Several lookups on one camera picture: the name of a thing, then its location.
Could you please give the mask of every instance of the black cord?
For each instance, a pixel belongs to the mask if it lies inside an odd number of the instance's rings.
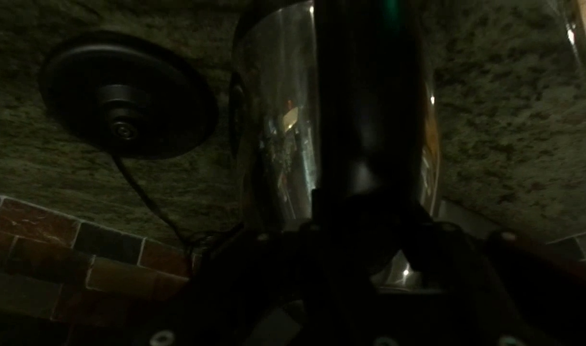
[[[187,272],[193,276],[195,268],[195,251],[202,247],[200,243],[189,241],[183,233],[181,228],[147,195],[147,191],[139,185],[139,182],[133,178],[133,174],[125,168],[123,160],[118,157],[112,157],[118,172],[122,178],[127,182],[127,185],[139,195],[141,203],[162,222],[166,224],[177,237],[177,241],[183,247],[185,258],[187,258]]]

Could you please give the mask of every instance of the power cord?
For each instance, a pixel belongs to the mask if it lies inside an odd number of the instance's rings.
[[[173,235],[177,237],[177,241],[183,247],[183,255],[187,258],[187,272],[189,276],[195,274],[195,251],[202,247],[202,243],[198,241],[191,241],[181,233],[181,228],[148,197],[148,193],[139,185],[139,182],[133,178],[133,174],[125,168],[123,160],[118,157],[112,157],[118,172],[122,174],[122,178],[127,182],[127,185],[139,195],[141,203],[162,222],[166,224]]]

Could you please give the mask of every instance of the black disc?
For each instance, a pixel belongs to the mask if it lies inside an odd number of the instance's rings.
[[[85,143],[120,159],[173,159],[204,143],[218,105],[173,53],[98,32],[62,43],[41,70],[49,114]]]

